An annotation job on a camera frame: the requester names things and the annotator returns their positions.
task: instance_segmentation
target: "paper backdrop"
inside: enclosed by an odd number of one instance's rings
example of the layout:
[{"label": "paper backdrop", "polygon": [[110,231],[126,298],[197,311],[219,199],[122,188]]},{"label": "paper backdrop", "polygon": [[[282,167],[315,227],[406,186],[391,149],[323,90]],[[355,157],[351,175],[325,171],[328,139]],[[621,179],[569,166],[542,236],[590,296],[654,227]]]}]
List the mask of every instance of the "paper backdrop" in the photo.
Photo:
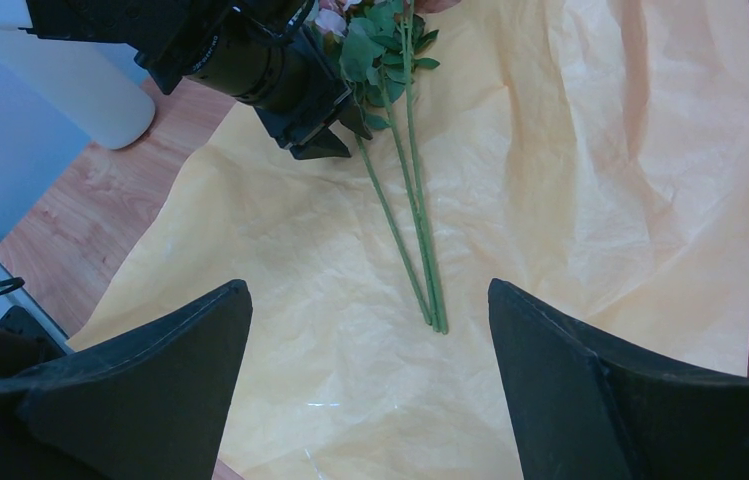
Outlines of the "paper backdrop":
[{"label": "paper backdrop", "polygon": [[[430,21],[442,66],[420,73],[416,111],[450,335],[424,323],[361,159],[294,161],[239,105],[72,340],[245,279],[221,458],[248,480],[518,477],[493,277],[745,371],[747,0],[466,0]],[[409,228],[393,145],[378,134],[372,157]]]}]

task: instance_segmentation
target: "cable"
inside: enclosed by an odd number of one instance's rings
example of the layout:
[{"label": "cable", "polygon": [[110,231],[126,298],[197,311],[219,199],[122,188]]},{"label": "cable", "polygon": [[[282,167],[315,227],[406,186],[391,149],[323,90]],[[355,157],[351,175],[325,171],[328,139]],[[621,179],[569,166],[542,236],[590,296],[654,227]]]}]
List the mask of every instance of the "cable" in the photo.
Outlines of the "cable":
[{"label": "cable", "polygon": [[290,39],[292,39],[295,35],[297,35],[297,32],[300,30],[300,27],[303,26],[303,23],[306,22],[306,17],[309,16],[309,12],[312,11],[312,9],[315,7],[315,0],[307,0],[306,5],[304,5],[300,9],[300,13],[298,13],[297,18],[295,18],[294,23],[291,27],[289,27],[285,32],[283,32],[282,35],[279,37],[272,37],[271,40],[268,42],[269,46],[275,47],[278,45],[284,45],[289,42]]}]

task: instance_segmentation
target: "flower stem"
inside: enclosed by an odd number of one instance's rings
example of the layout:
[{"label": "flower stem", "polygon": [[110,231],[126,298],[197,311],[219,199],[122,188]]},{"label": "flower stem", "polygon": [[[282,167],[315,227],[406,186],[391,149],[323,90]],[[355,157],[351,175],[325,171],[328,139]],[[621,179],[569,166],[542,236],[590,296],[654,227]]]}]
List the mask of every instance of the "flower stem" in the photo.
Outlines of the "flower stem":
[{"label": "flower stem", "polygon": [[386,105],[386,114],[389,117],[392,136],[395,137],[398,158],[400,159],[401,170],[403,171],[403,181],[406,184],[406,193],[409,196],[409,208],[412,210],[412,220],[415,223],[415,234],[418,237],[418,248],[421,251],[421,265],[424,268],[424,278],[427,282],[427,298],[429,299],[432,313],[431,325],[433,326],[433,330],[441,332],[441,322],[438,321],[439,315],[436,312],[436,304],[434,303],[435,287],[432,276],[433,270],[430,266],[430,250],[427,248],[427,242],[424,237],[424,222],[421,218],[421,210],[418,208],[418,198],[415,194],[412,178],[409,174],[409,163],[407,162],[406,152],[403,148],[403,141],[401,140],[400,131],[398,130],[395,109],[392,107],[392,102],[389,100],[389,95],[385,87],[381,86],[380,93],[383,96],[383,103]]},{"label": "flower stem", "polygon": [[403,32],[403,68],[406,74],[406,116],[409,129],[409,146],[412,158],[413,174],[415,176],[415,194],[420,217],[421,229],[419,231],[419,243],[422,244],[421,251],[426,250],[427,263],[425,276],[428,279],[427,289],[430,306],[434,315],[434,328],[438,323],[438,329],[443,334],[448,333],[448,317],[445,308],[444,291],[442,289],[442,277],[439,272],[439,264],[436,261],[436,253],[433,244],[433,231],[430,225],[430,217],[427,215],[427,203],[424,199],[423,175],[421,172],[421,157],[418,154],[418,142],[415,137],[415,116],[413,115],[413,92],[412,92],[412,61],[415,58],[415,46],[412,39],[412,22],[415,15],[415,0],[409,0],[409,9],[402,20]]},{"label": "flower stem", "polygon": [[374,184],[374,190],[377,192],[377,197],[380,199],[380,204],[383,206],[383,211],[386,213],[386,220],[389,222],[389,229],[392,230],[392,236],[395,237],[395,243],[398,244],[398,251],[400,252],[403,265],[406,267],[406,274],[409,276],[409,281],[412,283],[412,290],[415,291],[415,296],[418,298],[418,306],[421,307],[421,314],[424,315],[424,321],[427,325],[433,324],[433,315],[430,312],[430,306],[424,299],[424,294],[421,291],[421,285],[418,282],[418,276],[415,274],[415,269],[412,267],[412,260],[409,258],[409,253],[406,250],[406,244],[403,243],[403,237],[401,237],[400,230],[398,230],[395,217],[392,215],[392,209],[389,207],[389,202],[386,200],[386,195],[383,193],[383,188],[380,186],[380,180],[377,178],[377,173],[374,172],[374,166],[371,165],[371,158],[368,157],[368,150],[365,148],[365,144],[362,143],[362,138],[356,136],[356,144],[359,145],[359,151],[362,152],[362,159],[365,161],[365,168],[368,170],[368,176],[371,178],[371,183]]}]

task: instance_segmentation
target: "yellow paper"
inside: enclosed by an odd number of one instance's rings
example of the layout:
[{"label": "yellow paper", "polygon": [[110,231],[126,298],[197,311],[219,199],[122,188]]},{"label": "yellow paper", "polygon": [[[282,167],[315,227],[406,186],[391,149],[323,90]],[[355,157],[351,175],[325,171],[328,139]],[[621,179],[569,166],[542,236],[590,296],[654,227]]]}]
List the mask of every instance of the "yellow paper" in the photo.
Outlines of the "yellow paper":
[{"label": "yellow paper", "polygon": [[[745,371],[747,1],[465,0],[429,21],[442,66],[419,73],[415,111],[450,335],[424,324],[359,156],[296,162],[236,106],[72,340],[246,280],[221,458],[248,480],[518,476],[493,277]],[[394,142],[370,145],[414,245]]]}]

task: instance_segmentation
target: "bouquet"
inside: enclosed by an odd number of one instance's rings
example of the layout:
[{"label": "bouquet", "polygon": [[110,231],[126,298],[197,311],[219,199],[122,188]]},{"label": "bouquet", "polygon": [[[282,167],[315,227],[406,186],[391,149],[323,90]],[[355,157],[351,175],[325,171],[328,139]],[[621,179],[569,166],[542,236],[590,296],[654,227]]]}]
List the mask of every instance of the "bouquet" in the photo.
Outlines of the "bouquet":
[{"label": "bouquet", "polygon": [[[307,17],[310,28],[334,68],[351,87],[357,103],[363,109],[365,123],[371,130],[391,130],[394,137],[415,223],[426,289],[422,289],[363,139],[357,136],[356,142],[383,206],[424,320],[442,334],[448,333],[448,321],[415,138],[413,76],[439,66],[437,60],[423,56],[436,41],[439,31],[428,31],[426,21],[419,14],[442,11],[459,1],[319,0]],[[409,155],[404,148],[393,107],[394,102],[403,95],[406,95]]]}]

